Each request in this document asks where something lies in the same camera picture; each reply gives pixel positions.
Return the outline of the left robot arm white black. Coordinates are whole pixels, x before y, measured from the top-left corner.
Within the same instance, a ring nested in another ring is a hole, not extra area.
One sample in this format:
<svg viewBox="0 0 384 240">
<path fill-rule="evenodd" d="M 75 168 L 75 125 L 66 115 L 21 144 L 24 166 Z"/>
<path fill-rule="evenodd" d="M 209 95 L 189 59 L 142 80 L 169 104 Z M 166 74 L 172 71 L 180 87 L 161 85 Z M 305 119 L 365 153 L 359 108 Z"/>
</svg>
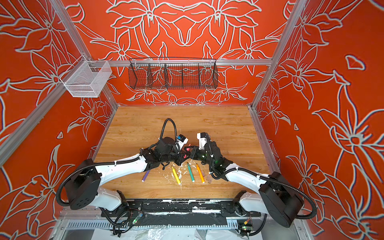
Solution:
<svg viewBox="0 0 384 240">
<path fill-rule="evenodd" d="M 91 159 L 69 174 L 60 184 L 56 192 L 56 201 L 60 206 L 79 210 L 86 206 L 114 211 L 123 204 L 124 195 L 118 191 L 110 191 L 103 185 L 136 173 L 148 172 L 159 166 L 166 167 L 174 162 L 181 165 L 186 159 L 183 151 L 188 139 L 179 135 L 176 139 L 165 137 L 140 153 L 113 162 L 95 163 Z"/>
</svg>

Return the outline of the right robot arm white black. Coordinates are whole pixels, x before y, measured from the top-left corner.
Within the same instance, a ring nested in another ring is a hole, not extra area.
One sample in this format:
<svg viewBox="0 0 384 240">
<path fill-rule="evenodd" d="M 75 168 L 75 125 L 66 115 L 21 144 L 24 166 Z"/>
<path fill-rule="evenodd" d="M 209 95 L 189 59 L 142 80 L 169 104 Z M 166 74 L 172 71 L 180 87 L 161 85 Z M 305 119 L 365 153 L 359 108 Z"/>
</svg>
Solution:
<svg viewBox="0 0 384 240">
<path fill-rule="evenodd" d="M 291 186 L 280 173 L 256 173 L 240 167 L 221 154 L 209 154 L 198 146 L 185 147 L 185 150 L 188 157 L 209 167 L 213 179 L 237 183 L 258 195 L 248 192 L 241 194 L 239 204 L 245 211 L 265 213 L 286 228 L 295 219 L 304 218 L 300 215 L 304 205 L 303 193 Z"/>
</svg>

